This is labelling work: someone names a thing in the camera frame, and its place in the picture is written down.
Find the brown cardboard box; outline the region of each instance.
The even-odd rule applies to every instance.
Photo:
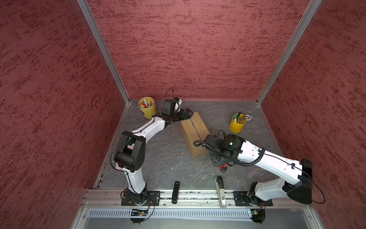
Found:
[[[198,147],[193,146],[194,141],[197,140],[203,141],[205,140],[207,135],[210,134],[210,132],[208,132],[207,127],[205,126],[205,124],[203,123],[201,117],[197,112],[193,113],[190,119],[180,121],[179,128],[180,128],[180,134],[182,135],[192,158],[196,158],[209,152],[202,146]]]

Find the metal corner post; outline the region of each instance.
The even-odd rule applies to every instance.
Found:
[[[86,22],[88,23],[90,30],[100,48],[100,51],[103,54],[103,57],[105,59],[105,62],[107,63],[109,70],[112,73],[112,76],[114,78],[114,80],[116,81],[116,84],[118,86],[119,91],[121,92],[123,99],[125,101],[126,104],[128,104],[130,102],[130,98],[128,97],[127,91],[124,88],[123,82],[121,80],[120,75],[118,74],[117,68],[115,66],[115,64],[113,63],[112,57],[108,51],[107,46],[104,43],[102,34],[100,33],[98,26],[94,20],[94,17],[92,15],[92,12],[89,8],[89,5],[87,3],[86,0],[77,0],[79,7],[85,17]]]
[[[310,20],[314,16],[314,14],[315,14],[316,10],[318,9],[321,2],[322,2],[322,0],[311,0],[310,1],[309,5],[307,6],[304,14],[302,15],[302,17],[299,21],[299,24],[297,25],[294,33],[292,34],[289,42],[287,43],[287,46],[286,46],[285,50],[283,51],[280,59],[278,60],[276,66],[273,69],[272,74],[270,75],[267,83],[263,87],[263,90],[262,90],[261,94],[259,95],[259,97],[257,99],[258,105],[260,105],[263,102],[263,100],[266,97],[269,89],[271,88],[272,84],[276,80],[276,78],[277,78],[278,74],[280,73],[281,69],[285,65],[288,57],[292,53],[292,51],[295,48],[297,42],[300,40],[300,37],[304,33],[307,25],[309,24]]]

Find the yellow cup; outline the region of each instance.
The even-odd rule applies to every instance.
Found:
[[[151,97],[144,97],[142,99],[140,99],[140,101],[138,102],[138,106],[142,112],[142,115],[147,118],[147,119],[151,119],[153,117],[153,115],[156,115],[156,107],[155,107],[155,101],[154,104],[151,105],[151,107],[141,107],[140,104],[144,103],[144,99],[146,99],[146,101],[150,104],[152,101],[154,101],[153,98]]]
[[[232,119],[231,119],[231,122],[230,122],[230,125],[229,125],[229,129],[234,133],[239,133],[243,129],[244,124],[245,124],[245,122],[244,123],[235,122],[234,115],[233,115]]]

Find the red wall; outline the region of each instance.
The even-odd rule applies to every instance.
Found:
[[[75,0],[0,3],[0,228],[70,228],[124,107]]]
[[[326,228],[366,228],[365,11],[323,0],[262,103],[283,154],[313,162]]]
[[[309,0],[89,0],[128,95],[256,100]]]

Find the bundle of pencils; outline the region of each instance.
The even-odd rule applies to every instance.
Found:
[[[246,115],[244,115],[244,117],[239,118],[237,123],[243,124],[243,123],[246,123],[247,121],[251,120],[252,118],[253,118],[252,116],[246,114]]]

